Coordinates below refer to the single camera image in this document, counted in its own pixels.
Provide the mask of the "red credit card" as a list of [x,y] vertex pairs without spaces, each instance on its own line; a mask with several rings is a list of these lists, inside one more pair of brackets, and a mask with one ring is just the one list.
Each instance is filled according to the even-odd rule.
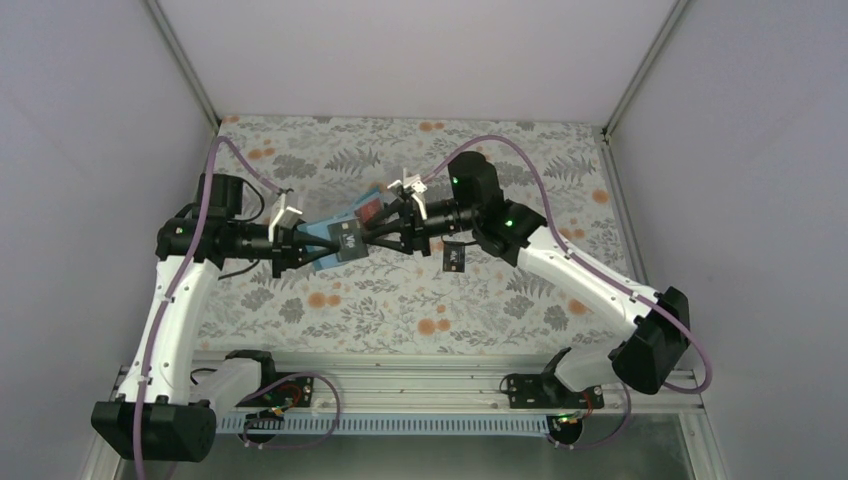
[[372,219],[375,215],[377,215],[383,208],[383,203],[379,199],[374,199],[370,202],[363,204],[361,207],[355,210],[355,214],[358,219],[363,223],[367,223],[370,219]]

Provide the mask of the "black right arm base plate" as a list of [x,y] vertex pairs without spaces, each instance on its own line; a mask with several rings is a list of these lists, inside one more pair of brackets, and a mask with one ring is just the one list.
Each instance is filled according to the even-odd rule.
[[542,374],[512,373],[503,377],[498,390],[507,396],[511,409],[601,409],[605,406],[600,386],[580,392],[568,390],[557,379]]

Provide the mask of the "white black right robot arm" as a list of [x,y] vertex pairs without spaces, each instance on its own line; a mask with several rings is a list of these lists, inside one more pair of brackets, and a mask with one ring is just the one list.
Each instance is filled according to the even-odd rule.
[[363,240],[398,252],[428,253],[431,239],[468,231],[487,254],[569,293],[607,322],[609,338],[566,347],[548,363],[544,399],[565,407],[580,391],[623,383],[653,395],[665,386],[690,342],[687,297],[641,285],[568,243],[550,220],[505,198],[496,167],[483,154],[460,153],[447,166],[452,196],[426,202],[418,177],[399,180],[396,198],[364,224]]

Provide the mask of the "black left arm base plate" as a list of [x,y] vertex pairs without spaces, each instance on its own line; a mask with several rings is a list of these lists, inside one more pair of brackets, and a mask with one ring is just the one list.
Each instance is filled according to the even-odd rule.
[[270,390],[264,391],[261,395],[240,401],[237,407],[306,408],[311,406],[314,388],[315,376],[313,374],[278,373],[277,379]]

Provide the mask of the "black credit card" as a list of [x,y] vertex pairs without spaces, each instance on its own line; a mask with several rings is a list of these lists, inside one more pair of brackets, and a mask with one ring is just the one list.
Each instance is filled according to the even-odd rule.
[[443,243],[442,271],[464,273],[466,266],[466,245],[463,242],[445,241]]

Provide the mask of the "blue card holder wallet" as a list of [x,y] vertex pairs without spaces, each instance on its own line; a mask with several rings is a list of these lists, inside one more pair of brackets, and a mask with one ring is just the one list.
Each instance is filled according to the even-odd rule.
[[[352,205],[350,205],[343,212],[338,213],[338,214],[336,214],[336,215],[334,215],[330,218],[320,220],[320,221],[317,221],[317,222],[312,222],[312,223],[324,223],[328,226],[331,223],[336,223],[336,222],[339,222],[343,219],[350,219],[352,217],[356,217],[358,219],[358,217],[355,214],[355,210],[358,209],[359,207],[361,207],[363,204],[370,202],[374,199],[379,199],[383,203],[383,192],[378,187],[373,187],[370,190],[368,190],[365,194],[363,194],[361,197],[359,197]],[[319,245],[319,247],[338,247],[338,245],[335,242],[332,241],[331,244]],[[347,263],[338,263],[338,265],[335,266],[334,268],[343,266]]]

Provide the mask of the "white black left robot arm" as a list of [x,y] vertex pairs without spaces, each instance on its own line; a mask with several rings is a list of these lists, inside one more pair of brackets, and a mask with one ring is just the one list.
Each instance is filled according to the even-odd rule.
[[201,316],[226,261],[267,260],[280,277],[340,249],[294,227],[241,219],[244,185],[236,176],[201,175],[195,202],[157,234],[154,297],[137,353],[115,398],[96,403],[91,416],[125,460],[199,462],[231,410],[262,406],[262,418],[280,418],[309,403],[308,383],[284,379],[267,351],[233,351],[192,380]]

